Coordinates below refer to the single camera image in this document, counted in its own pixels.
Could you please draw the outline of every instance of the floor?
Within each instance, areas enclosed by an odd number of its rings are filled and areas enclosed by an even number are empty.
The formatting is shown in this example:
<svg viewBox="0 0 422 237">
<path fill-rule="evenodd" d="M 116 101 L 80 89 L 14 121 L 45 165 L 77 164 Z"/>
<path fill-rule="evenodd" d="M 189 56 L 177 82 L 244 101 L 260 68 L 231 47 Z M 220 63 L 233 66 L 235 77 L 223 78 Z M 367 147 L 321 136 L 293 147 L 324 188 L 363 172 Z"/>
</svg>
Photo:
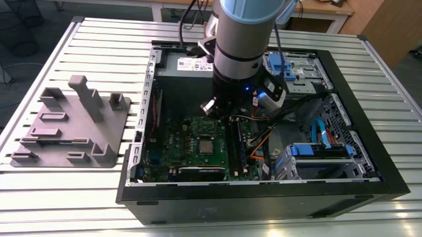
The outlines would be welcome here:
<svg viewBox="0 0 422 237">
<path fill-rule="evenodd" d="M 45 19 L 45 23 L 32 29 L 40 45 L 40 50 L 34 55 L 18 58 L 13 57 L 0 46 L 0 62 L 4 66 L 16 63 L 42 64 L 48 59 L 53 47 L 74 15 L 110 19 L 152 21 L 151 9 L 147 7 L 128 7 L 66 2 L 64 4 L 64 11 L 58 12 L 56 11 L 50 1 L 40 0 L 37 1 L 37 4 Z M 165 22 L 177 22 L 179 18 L 172 16 L 172 13 L 168 10 L 163 10 L 163 20 Z M 0 83 L 0 131 L 17 107 L 17 105 L 8 105 L 17 103 L 22 99 L 40 69 L 41 66 L 38 65 L 18 65 L 6 69 L 6 73 L 16 79 L 16 82 L 10 86 L 5 86 Z M 422 94 L 418 93 L 422 89 L 422 60 L 415 59 L 411 55 L 407 55 L 398 67 L 394 69 L 394 73 L 419 106 L 422 106 Z"/>
</svg>

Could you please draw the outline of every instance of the cable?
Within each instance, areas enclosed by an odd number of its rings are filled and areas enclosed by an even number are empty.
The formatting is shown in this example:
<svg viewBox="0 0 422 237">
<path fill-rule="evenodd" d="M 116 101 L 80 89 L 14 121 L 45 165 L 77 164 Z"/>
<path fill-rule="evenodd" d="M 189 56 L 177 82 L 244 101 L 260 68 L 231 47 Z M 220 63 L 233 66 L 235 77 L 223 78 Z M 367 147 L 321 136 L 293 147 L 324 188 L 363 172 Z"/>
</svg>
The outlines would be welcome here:
<svg viewBox="0 0 422 237">
<path fill-rule="evenodd" d="M 0 109 L 1 109 L 1 108 L 6 108 L 6 107 L 12 107 L 12 106 L 18 105 L 18 104 L 20 104 L 20 102 L 17 102 L 17 103 L 14 103 L 14 104 L 10 104 L 10 105 L 1 105 L 1 106 L 0 106 Z"/>
<path fill-rule="evenodd" d="M 255 141 L 257 141 L 261 137 L 265 136 L 267 133 L 269 133 L 273 129 L 273 127 L 276 126 L 276 124 L 283 120 L 283 118 L 291 114 L 295 109 L 301 106 L 305 102 L 308 102 L 312 99 L 317 99 L 317 98 L 323 98 L 330 94 L 330 92 L 320 92 L 317 94 L 313 95 L 307 95 L 303 96 L 295 103 L 292 103 L 289 106 L 287 106 L 281 111 L 279 111 L 275 116 L 272 117 L 272 119 L 268 121 L 268 126 L 267 129 L 263 133 L 260 133 L 249 142 L 253 143 Z"/>
<path fill-rule="evenodd" d="M 316 139 L 316 126 L 320 129 L 320 139 L 321 139 L 321 143 L 324 144 L 324 146 L 330 149 L 331 148 L 331 143 L 330 143 L 330 139 L 328 139 L 328 135 L 327 135 L 327 131 L 324 128 L 324 123 L 321 121 L 321 119 L 316 118 L 312 122 L 312 126 L 311 126 L 311 135 L 312 135 L 312 142 L 317 142 Z"/>
<path fill-rule="evenodd" d="M 1 76 L 1 78 L 2 78 L 2 84 L 6 85 L 6 86 L 10 86 L 10 85 L 14 83 L 14 79 L 10 78 L 9 81 L 5 81 L 5 71 L 4 71 L 5 67 L 2 66 L 2 63 L 1 63 L 1 62 L 0 62 L 0 68 L 1 68 L 1 73 L 2 73 L 2 76 Z"/>
<path fill-rule="evenodd" d="M 2 68 L 2 71 L 1 71 L 1 73 L 2 73 L 2 84 L 6 85 L 6 86 L 10 86 L 16 81 L 14 81 L 13 78 L 10 78 L 9 81 L 5 81 L 5 71 L 4 70 L 6 68 L 10 68 L 10 67 L 14 67 L 14 66 L 18 66 L 18 65 L 38 65 L 38 66 L 44 66 L 44 64 L 41 64 L 41 63 L 14 63 L 14 64 L 8 65 L 8 66 L 4 67 L 2 63 L 0 62 L 0 68 Z"/>
<path fill-rule="evenodd" d="M 192 9 L 192 6 L 195 4 L 195 1 L 196 0 L 192 0 L 189 6 L 187 7 L 184 13 L 183 13 L 183 16 L 180 18 L 180 22 L 179 22 L 179 41 L 180 41 L 180 48 L 181 50 L 184 51 L 184 53 L 187 53 L 187 49 L 184 48 L 184 42 L 183 42 L 183 35 L 181 35 L 181 27 L 183 27 L 183 21 L 184 21 L 184 18 L 187 16 L 187 13 L 189 12 L 189 10 Z"/>
<path fill-rule="evenodd" d="M 268 135 L 263 138 L 263 140 L 259 142 L 259 144 L 256 145 L 252 153 L 251 153 L 251 158 L 253 157 L 255 152 L 257 151 L 259 147 L 261 146 L 261 144 L 264 143 L 264 141 L 267 140 L 267 138 L 269 137 L 272 131 L 268 133 Z"/>
<path fill-rule="evenodd" d="M 300 10 L 299 10 L 299 19 L 301 19 L 303 17 L 303 3 L 301 1 L 299 0 L 299 6 L 300 6 Z"/>
<path fill-rule="evenodd" d="M 44 66 L 44 64 L 41 64 L 41 63 L 14 63 L 12 65 L 5 66 L 4 69 L 14 67 L 14 66 L 18 66 L 18 65 L 38 65 L 38 66 Z"/>
<path fill-rule="evenodd" d="M 244 115 L 233 115 L 233 114 L 231 114 L 231 116 L 240 117 L 240 118 L 245 118 L 245 119 L 253 120 L 253 121 L 263 121 L 261 118 L 251 118 L 251 117 L 247 117 L 247 116 L 244 116 Z"/>
<path fill-rule="evenodd" d="M 201 9 L 201 7 L 203 7 L 204 1 L 200 1 L 200 5 L 199 5 L 199 0 L 196 0 L 196 3 L 197 3 L 197 11 L 196 11 L 196 13 L 195 13 L 195 19 L 193 19 L 193 21 L 192 21 L 192 24 L 191 24 L 189 27 L 183 26 L 183 28 L 184 28 L 185 30 L 188 30 L 188 31 L 193 28 L 193 25 L 196 24 L 197 16 L 199 16 L 199 15 L 203 15 L 203 12 L 200 11 L 200 9 Z"/>
<path fill-rule="evenodd" d="M 281 66 L 281 69 L 280 69 L 280 76 L 281 78 L 284 79 L 284 56 L 283 56 L 283 51 L 281 51 L 281 43 L 280 43 L 280 40 L 279 40 L 279 34 L 277 34 L 277 28 L 276 28 L 276 24 L 273 24 L 273 32 L 275 32 L 275 40 L 276 40 L 276 47 L 277 47 L 277 53 L 279 53 L 279 57 L 280 57 L 280 66 Z"/>
<path fill-rule="evenodd" d="M 209 2 L 209 0 L 205 1 L 204 13 L 207 12 L 208 2 Z M 204 16 L 201 14 L 201 23 L 200 24 L 203 24 L 203 23 L 204 23 Z"/>
</svg>

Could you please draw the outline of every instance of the black cable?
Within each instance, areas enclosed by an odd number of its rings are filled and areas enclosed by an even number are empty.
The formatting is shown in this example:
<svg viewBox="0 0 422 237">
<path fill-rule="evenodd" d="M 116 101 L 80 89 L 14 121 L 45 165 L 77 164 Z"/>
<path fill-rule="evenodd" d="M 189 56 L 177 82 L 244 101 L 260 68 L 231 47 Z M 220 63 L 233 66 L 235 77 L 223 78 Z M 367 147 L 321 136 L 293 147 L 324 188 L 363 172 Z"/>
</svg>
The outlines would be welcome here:
<svg viewBox="0 0 422 237">
<path fill-rule="evenodd" d="M 283 57 L 283 51 L 281 51 L 281 43 L 279 40 L 279 34 L 277 34 L 277 28 L 276 28 L 276 24 L 273 24 L 273 32 L 275 32 L 275 40 L 276 40 L 276 47 L 277 47 L 277 53 L 279 53 L 279 57 L 280 57 L 280 64 L 281 64 L 281 69 L 280 69 L 280 76 L 284 79 L 284 57 Z"/>
<path fill-rule="evenodd" d="M 303 3 L 300 0 L 299 0 L 299 5 L 300 5 L 299 19 L 301 19 L 301 17 L 303 17 Z"/>
<path fill-rule="evenodd" d="M 303 96 L 299 100 L 296 100 L 291 105 L 288 105 L 285 108 L 283 108 L 281 111 L 279 111 L 272 119 L 268 121 L 267 129 L 249 141 L 249 143 L 253 143 L 257 141 L 260 138 L 263 138 L 273 129 L 276 124 L 284 119 L 284 117 L 295 112 L 296 108 L 300 107 L 305 102 L 317 99 L 317 98 L 324 98 L 331 92 L 324 91 L 321 93 L 313 94 L 313 95 L 307 95 Z"/>
<path fill-rule="evenodd" d="M 209 2 L 209 0 L 205 1 L 204 13 L 207 12 L 208 2 Z M 203 23 L 204 23 L 204 16 L 201 15 L 200 24 L 203 24 Z"/>
<path fill-rule="evenodd" d="M 183 21 L 184 21 L 184 18 L 185 18 L 185 15 L 187 13 L 189 12 L 193 4 L 195 4 L 195 1 L 196 0 L 192 0 L 189 6 L 187 7 L 184 13 L 183 13 L 183 16 L 180 18 L 180 22 L 179 22 L 179 41 L 180 41 L 180 48 L 183 49 L 184 53 L 187 53 L 187 49 L 184 48 L 184 42 L 183 42 L 183 35 L 181 35 L 181 28 L 183 28 Z"/>
<path fill-rule="evenodd" d="M 204 17 L 203 11 L 200 11 L 200 8 L 203 8 L 204 1 L 200 1 L 200 6 L 199 6 L 199 0 L 196 0 L 196 4 L 197 4 L 197 11 L 199 11 L 199 14 L 200 14 L 201 17 Z"/>
</svg>

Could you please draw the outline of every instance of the motherboard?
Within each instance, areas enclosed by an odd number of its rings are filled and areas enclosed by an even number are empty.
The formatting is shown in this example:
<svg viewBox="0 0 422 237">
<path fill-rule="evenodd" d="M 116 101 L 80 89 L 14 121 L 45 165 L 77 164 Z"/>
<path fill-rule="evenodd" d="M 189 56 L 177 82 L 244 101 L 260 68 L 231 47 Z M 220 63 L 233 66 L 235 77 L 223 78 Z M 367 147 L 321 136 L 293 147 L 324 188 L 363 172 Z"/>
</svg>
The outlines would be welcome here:
<svg viewBox="0 0 422 237">
<path fill-rule="evenodd" d="M 237 121 L 241 149 L 252 137 L 251 122 Z M 144 167 L 147 182 L 256 180 L 257 162 L 245 163 L 245 156 L 233 160 L 225 136 L 231 126 L 221 121 L 189 117 L 168 119 L 163 127 L 160 150 L 148 151 Z"/>
</svg>

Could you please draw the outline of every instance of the metal workbench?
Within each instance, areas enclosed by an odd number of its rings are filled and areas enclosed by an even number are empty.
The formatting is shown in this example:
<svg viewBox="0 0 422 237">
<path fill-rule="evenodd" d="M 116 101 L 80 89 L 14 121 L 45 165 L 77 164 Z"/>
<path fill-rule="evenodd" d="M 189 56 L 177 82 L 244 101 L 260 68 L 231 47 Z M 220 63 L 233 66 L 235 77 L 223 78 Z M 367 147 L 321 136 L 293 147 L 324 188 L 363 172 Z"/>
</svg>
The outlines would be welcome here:
<svg viewBox="0 0 422 237">
<path fill-rule="evenodd" d="M 281 32 L 284 47 L 330 50 L 411 193 L 331 219 L 143 226 L 115 203 L 123 153 L 133 136 L 151 41 L 177 41 L 172 23 L 78 18 L 72 22 L 0 135 L 0 235 L 410 236 L 422 233 L 422 113 L 371 45 L 355 36 Z M 200 26 L 185 41 L 204 37 Z M 85 75 L 100 95 L 131 97 L 117 165 L 110 169 L 14 168 L 10 153 L 28 131 L 45 86 Z"/>
</svg>

